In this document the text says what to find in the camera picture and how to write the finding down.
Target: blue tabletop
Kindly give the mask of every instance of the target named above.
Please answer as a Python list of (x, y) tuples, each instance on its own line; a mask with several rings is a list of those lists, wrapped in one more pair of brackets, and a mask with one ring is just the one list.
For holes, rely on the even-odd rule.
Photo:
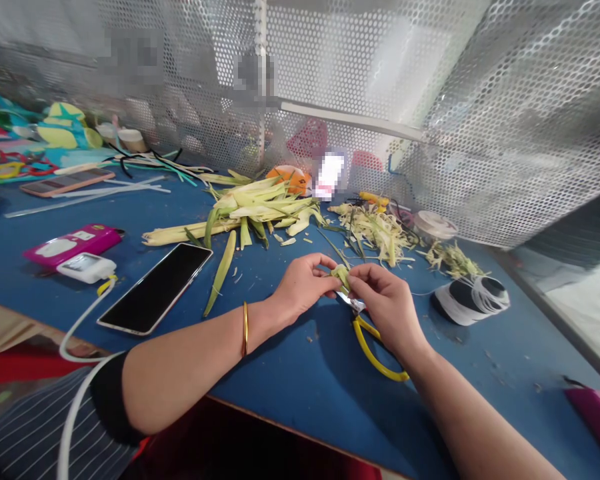
[[(114, 168), (123, 179), (118, 168)], [(135, 179), (154, 176), (139, 172)], [(39, 268), (22, 252), (88, 223), (103, 223), (127, 232), (122, 243), (103, 254), (117, 264), (121, 279), (76, 336), (106, 349), (129, 349), (142, 341), (99, 327), (96, 318), (142, 277), (172, 245), (146, 247), (141, 234), (158, 227), (204, 221), (213, 204), (199, 188), (170, 177), (160, 182), (171, 194), (129, 192), (64, 209), (5, 219), (2, 213), (62, 200), (38, 199), (17, 186), (0, 186), (0, 305), (66, 331), (96, 298), (95, 285), (61, 275), (38, 278)], [(281, 247), (271, 239), (236, 252), (211, 316), (270, 295), (298, 256), (320, 251), (339, 259), (316, 226), (298, 242)], [(337, 233), (327, 232), (342, 245)], [(213, 256), (154, 335), (202, 321), (202, 312), (228, 234), (213, 238)], [(313, 244), (300, 238), (310, 238)], [(524, 295), (488, 252), (460, 242), (464, 252), (504, 284), (511, 308), (471, 327), (452, 325), (429, 303), (414, 297), (423, 330), (444, 355), (491, 404), (567, 478), (600, 479), (600, 447), (566, 399), (563, 375), (600, 389), (600, 376)], [(448, 282), (427, 270), (417, 253), (410, 269), (394, 273), (414, 293)], [(235, 283), (240, 274), (242, 278)], [(382, 349), (379, 359), (398, 368)], [(286, 428), (332, 445), (371, 463), (414, 478), (456, 477), (448, 451), (412, 382), (388, 380), (366, 360), (351, 328), (350, 312), (322, 299), (296, 324), (262, 345), (228, 373), (211, 391), (216, 398)]]

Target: bracelet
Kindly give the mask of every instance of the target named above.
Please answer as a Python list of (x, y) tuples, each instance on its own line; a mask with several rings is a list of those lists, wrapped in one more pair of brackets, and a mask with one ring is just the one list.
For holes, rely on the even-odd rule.
[(247, 356), (247, 341), (249, 340), (249, 314), (247, 310), (247, 302), (244, 303), (244, 312), (245, 312), (245, 342), (242, 347), (242, 358)]

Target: black cuff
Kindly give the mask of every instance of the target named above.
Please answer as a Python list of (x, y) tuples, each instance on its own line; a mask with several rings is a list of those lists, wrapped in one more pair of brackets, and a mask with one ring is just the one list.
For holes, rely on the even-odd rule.
[(138, 445), (146, 435), (129, 423), (122, 396), (122, 368), (128, 352), (110, 360), (96, 374), (89, 386), (91, 399), (100, 422), (111, 438), (125, 445)]

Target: scissors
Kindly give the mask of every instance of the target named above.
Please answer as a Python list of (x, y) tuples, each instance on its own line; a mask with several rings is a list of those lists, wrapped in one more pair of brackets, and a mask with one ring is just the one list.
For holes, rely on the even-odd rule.
[(360, 300), (350, 299), (341, 291), (336, 292), (336, 294), (338, 295), (338, 297), (340, 297), (340, 300), (342, 300), (344, 303), (350, 306), (353, 312), (353, 329), (355, 330), (355, 336), (358, 338), (360, 348), (362, 348), (362, 351), (365, 353), (371, 364), (388, 379), (398, 382), (404, 382), (409, 380), (409, 374), (407, 374), (407, 372), (402, 371), (398, 373), (394, 372), (393, 370), (389, 370), (382, 363), (380, 363), (376, 357), (373, 356), (371, 350), (369, 349), (369, 346), (367, 345), (367, 341), (365, 340), (365, 337), (362, 334), (362, 329), (372, 334), (372, 336), (374, 336), (374, 338), (378, 340), (378, 342), (382, 342), (382, 339), (380, 338), (380, 332), (378, 332), (378, 330), (373, 328), (370, 324), (368, 324), (368, 322), (366, 322), (362, 318), (361, 313), (364, 310), (366, 310), (365, 304), (362, 303)]
[(58, 166), (44, 157), (44, 153), (31, 153), (29, 157), (22, 153), (6, 153), (0, 150), (0, 179), (18, 177), (20, 174), (43, 177), (58, 170)]

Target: charging cable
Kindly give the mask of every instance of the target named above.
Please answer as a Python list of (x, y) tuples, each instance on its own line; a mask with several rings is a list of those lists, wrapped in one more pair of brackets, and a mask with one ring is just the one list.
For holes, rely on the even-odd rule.
[(80, 410), (80, 403), (87, 392), (87, 388), (89, 388), (91, 380), (93, 380), (100, 369), (104, 367), (110, 360), (122, 353), (118, 352), (108, 357), (94, 359), (74, 357), (72, 354), (67, 352), (67, 343), (83, 320), (87, 318), (93, 309), (96, 308), (108, 294), (110, 294), (111, 290), (113, 290), (113, 287), (115, 286), (116, 280), (117, 277), (115, 275), (110, 275), (109, 280), (98, 288), (98, 298), (96, 298), (96, 300), (89, 306), (89, 308), (85, 310), (80, 318), (76, 320), (60, 343), (60, 356), (62, 356), (64, 360), (76, 363), (97, 363), (98, 365), (96, 365), (93, 370), (89, 372), (89, 374), (80, 384), (80, 388), (78, 388), (78, 392), (75, 394), (73, 402), (69, 408), (69, 413), (67, 414), (67, 419), (65, 420), (65, 426), (62, 430), (62, 437), (60, 438), (60, 452), (58, 453), (58, 468), (56, 470), (57, 480), (69, 480), (69, 451), (71, 450), (71, 434), (73, 433), (75, 419), (78, 416), (78, 410)]

